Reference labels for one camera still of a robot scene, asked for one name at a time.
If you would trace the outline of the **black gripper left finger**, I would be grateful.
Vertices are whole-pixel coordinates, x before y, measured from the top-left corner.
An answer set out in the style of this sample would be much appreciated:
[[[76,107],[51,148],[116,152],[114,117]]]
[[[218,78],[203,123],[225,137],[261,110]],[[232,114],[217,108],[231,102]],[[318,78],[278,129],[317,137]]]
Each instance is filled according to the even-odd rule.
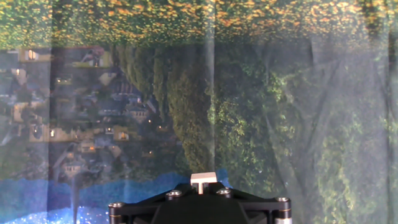
[[[147,198],[137,203],[113,202],[108,205],[109,224],[133,223],[138,216],[153,217],[163,203],[190,194],[198,193],[198,184],[182,183],[174,189]]]

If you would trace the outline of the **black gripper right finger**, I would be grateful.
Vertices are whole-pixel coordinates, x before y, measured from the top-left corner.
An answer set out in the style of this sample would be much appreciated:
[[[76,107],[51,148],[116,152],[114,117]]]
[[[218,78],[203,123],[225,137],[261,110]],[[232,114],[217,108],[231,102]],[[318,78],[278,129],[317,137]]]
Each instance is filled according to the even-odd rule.
[[[292,205],[288,197],[261,198],[220,182],[204,183],[203,196],[210,199],[205,211],[207,223],[292,224]]]

